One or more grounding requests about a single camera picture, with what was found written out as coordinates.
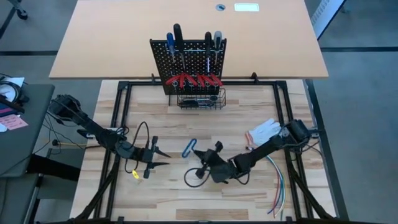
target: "red wire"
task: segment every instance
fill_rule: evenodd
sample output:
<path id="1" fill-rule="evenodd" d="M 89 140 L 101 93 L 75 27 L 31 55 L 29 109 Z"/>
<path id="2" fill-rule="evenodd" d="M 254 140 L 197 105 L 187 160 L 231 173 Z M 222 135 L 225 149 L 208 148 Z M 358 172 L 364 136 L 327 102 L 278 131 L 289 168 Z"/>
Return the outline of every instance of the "red wire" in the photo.
<path id="1" fill-rule="evenodd" d="M 275 167 L 275 170 L 276 170 L 276 176 L 278 176 L 278 187 L 276 188 L 276 194 L 275 194 L 275 199 L 274 199 L 274 203 L 273 203 L 273 210 L 272 210 L 272 213 L 273 213 L 274 217 L 275 217 L 276 198 L 277 198 L 277 196 L 278 196 L 278 191 L 279 191 L 279 179 L 280 179 L 279 173 L 278 173 L 278 170 L 277 170 L 276 167 Z"/>

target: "yellow tag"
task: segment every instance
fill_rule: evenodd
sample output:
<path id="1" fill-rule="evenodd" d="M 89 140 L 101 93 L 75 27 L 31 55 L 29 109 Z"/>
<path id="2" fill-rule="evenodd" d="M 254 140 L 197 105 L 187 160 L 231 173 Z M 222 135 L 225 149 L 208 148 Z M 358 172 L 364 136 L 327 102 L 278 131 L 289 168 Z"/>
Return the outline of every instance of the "yellow tag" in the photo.
<path id="1" fill-rule="evenodd" d="M 135 179 L 139 179 L 139 176 L 138 176 L 138 174 L 137 174 L 137 172 L 135 171 L 135 170 L 133 170 L 132 172 L 132 176 L 135 178 Z"/>

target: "wooden table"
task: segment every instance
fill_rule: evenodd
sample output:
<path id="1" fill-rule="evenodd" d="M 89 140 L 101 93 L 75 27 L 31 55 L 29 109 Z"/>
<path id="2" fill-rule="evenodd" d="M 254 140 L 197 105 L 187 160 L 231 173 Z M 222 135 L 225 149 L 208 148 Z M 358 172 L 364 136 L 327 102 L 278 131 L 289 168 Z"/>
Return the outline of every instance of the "wooden table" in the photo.
<path id="1" fill-rule="evenodd" d="M 259 11 L 235 11 L 245 2 Z M 184 39 L 223 32 L 224 78 L 328 76 L 303 0 L 92 0 L 77 2 L 50 78 L 157 77 L 149 39 L 165 39 L 175 23 Z"/>
<path id="2" fill-rule="evenodd" d="M 287 83 L 294 117 L 311 126 L 312 117 L 302 81 L 289 80 Z M 117 80 L 102 82 L 94 120 L 104 127 L 109 127 L 111 121 L 117 84 Z M 113 220 L 118 216 L 124 216 L 125 220 L 152 221 L 274 220 L 272 215 L 267 215 L 267 211 L 272 206 L 277 177 L 274 168 L 265 159 L 257 162 L 251 172 L 250 182 L 245 186 L 235 180 L 231 180 L 228 185 L 216 184 L 209 180 L 202 187 L 191 189 L 183 181 L 187 169 L 200 166 L 199 160 L 193 155 L 188 159 L 180 157 L 191 138 L 198 139 L 195 148 L 202 150 L 213 148 L 215 142 L 221 141 L 224 149 L 220 156 L 227 159 L 244 152 L 245 131 L 269 118 L 277 118 L 274 94 L 270 86 L 226 86 L 226 94 L 227 106 L 221 111 L 181 110 L 177 106 L 168 106 L 168 96 L 163 94 L 161 86 L 132 88 L 127 119 L 127 125 L 131 129 L 127 135 L 128 140 L 132 140 L 137 125 L 141 121 L 147 121 L 150 135 L 159 136 L 158 146 L 172 158 L 156 157 L 155 161 L 169 162 L 170 165 L 155 168 L 150 178 L 140 184 L 131 174 L 124 172 L 124 161 L 122 162 L 116 187 Z M 139 144 L 144 144 L 145 133 L 141 131 Z M 274 152 L 271 158 L 287 177 L 284 153 Z M 86 150 L 71 217 L 78 215 L 97 191 L 103 159 L 104 149 Z M 313 150 L 305 152 L 303 163 L 309 189 L 326 211 L 335 215 L 319 153 Z M 135 162 L 129 161 L 127 169 L 131 170 L 134 166 Z M 140 176 L 143 175 L 145 167 L 145 164 L 139 164 L 137 171 Z M 192 184 L 197 182 L 192 175 L 188 181 Z M 302 211 L 305 211 L 302 194 L 299 190 L 298 192 Z M 107 198 L 105 195 L 102 216 Z M 290 189 L 287 189 L 284 216 L 286 215 L 294 215 Z"/>

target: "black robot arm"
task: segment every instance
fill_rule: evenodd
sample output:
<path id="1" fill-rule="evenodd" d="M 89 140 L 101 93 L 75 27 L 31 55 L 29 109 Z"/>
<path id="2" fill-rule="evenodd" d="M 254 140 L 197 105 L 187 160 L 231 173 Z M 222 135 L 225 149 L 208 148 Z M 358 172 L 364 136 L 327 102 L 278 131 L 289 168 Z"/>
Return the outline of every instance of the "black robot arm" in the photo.
<path id="1" fill-rule="evenodd" d="M 147 169 L 144 172 L 144 178 L 148 178 L 149 169 L 153 169 L 155 166 L 167 164 L 152 162 L 153 155 L 155 153 L 170 157 L 160 151 L 159 147 L 156 146 L 158 140 L 157 136 L 152 138 L 151 148 L 149 148 L 149 141 L 146 143 L 145 147 L 141 148 L 133 146 L 131 143 L 126 141 L 127 138 L 121 133 L 102 128 L 81 110 L 80 102 L 70 95 L 58 95 L 56 99 L 51 101 L 49 111 L 56 118 L 61 119 L 62 121 L 74 122 L 86 129 L 90 134 L 94 134 L 100 146 L 110 150 L 120 157 L 148 163 Z"/>
<path id="2" fill-rule="evenodd" d="M 228 179 L 238 179 L 248 174 L 256 162 L 269 154 L 279 150 L 295 147 L 302 147 L 310 140 L 310 133 L 303 121 L 293 120 L 286 124 L 278 134 L 271 137 L 269 141 L 255 150 L 238 154 L 227 161 L 224 161 L 218 153 L 223 145 L 216 143 L 216 150 L 208 149 L 206 152 L 194 150 L 194 153 L 201 159 L 203 167 L 196 175 L 202 179 L 207 168 L 210 168 L 210 176 L 214 182 L 227 183 Z"/>

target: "red paper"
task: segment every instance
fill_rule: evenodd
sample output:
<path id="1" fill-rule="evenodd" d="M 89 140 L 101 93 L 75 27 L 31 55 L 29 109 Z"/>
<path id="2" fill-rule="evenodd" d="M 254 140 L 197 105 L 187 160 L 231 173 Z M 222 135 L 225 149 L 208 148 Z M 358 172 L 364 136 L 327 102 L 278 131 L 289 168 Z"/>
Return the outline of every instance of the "red paper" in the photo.
<path id="1" fill-rule="evenodd" d="M 25 127 L 28 124 L 15 114 L 0 118 L 0 123 L 10 130 Z"/>

